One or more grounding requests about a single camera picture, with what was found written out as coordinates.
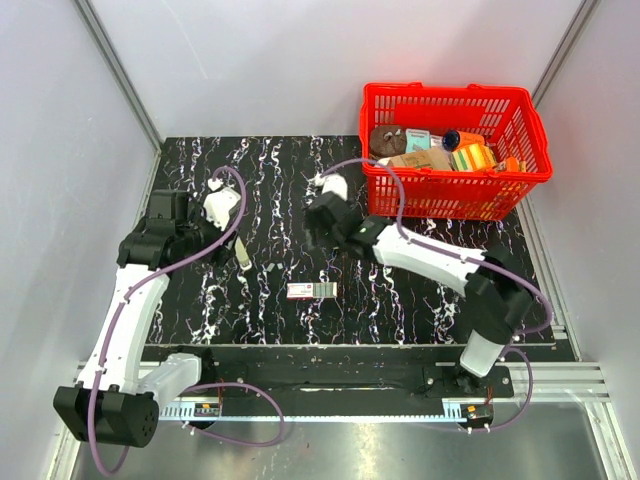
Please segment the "beige stapler magazine piece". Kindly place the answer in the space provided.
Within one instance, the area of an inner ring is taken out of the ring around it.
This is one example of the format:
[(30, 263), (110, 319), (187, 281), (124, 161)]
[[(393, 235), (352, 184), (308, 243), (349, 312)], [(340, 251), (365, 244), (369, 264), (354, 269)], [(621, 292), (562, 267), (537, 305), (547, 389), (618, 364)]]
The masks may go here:
[(234, 249), (239, 268), (243, 272), (249, 271), (252, 268), (252, 261), (241, 238), (235, 240)]

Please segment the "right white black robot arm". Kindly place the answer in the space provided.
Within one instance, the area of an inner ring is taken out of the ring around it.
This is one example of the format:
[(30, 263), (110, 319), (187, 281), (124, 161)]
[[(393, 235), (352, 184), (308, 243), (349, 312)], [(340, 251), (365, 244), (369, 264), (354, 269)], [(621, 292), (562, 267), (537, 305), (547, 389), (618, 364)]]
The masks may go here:
[(366, 217), (353, 202), (333, 192), (321, 194), (305, 209), (304, 222), (314, 246), (406, 270), (461, 295), (474, 314), (455, 384), (468, 396), (489, 386), (490, 370), (534, 303), (534, 295), (517, 281), (508, 251), (462, 248), (430, 239), (389, 218)]

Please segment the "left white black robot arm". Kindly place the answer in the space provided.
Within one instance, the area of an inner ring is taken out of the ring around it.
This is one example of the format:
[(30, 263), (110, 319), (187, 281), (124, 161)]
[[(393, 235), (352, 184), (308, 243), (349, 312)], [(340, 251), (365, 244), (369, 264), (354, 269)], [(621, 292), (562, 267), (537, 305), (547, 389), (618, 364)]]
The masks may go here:
[(207, 354), (174, 353), (145, 376), (139, 371), (171, 266), (225, 262), (236, 238), (232, 223), (244, 207), (230, 187), (214, 188), (201, 203), (185, 191), (151, 193), (147, 213), (119, 245), (114, 293), (92, 354), (74, 385), (59, 387), (53, 399), (75, 439), (142, 448), (179, 394), (214, 389)]

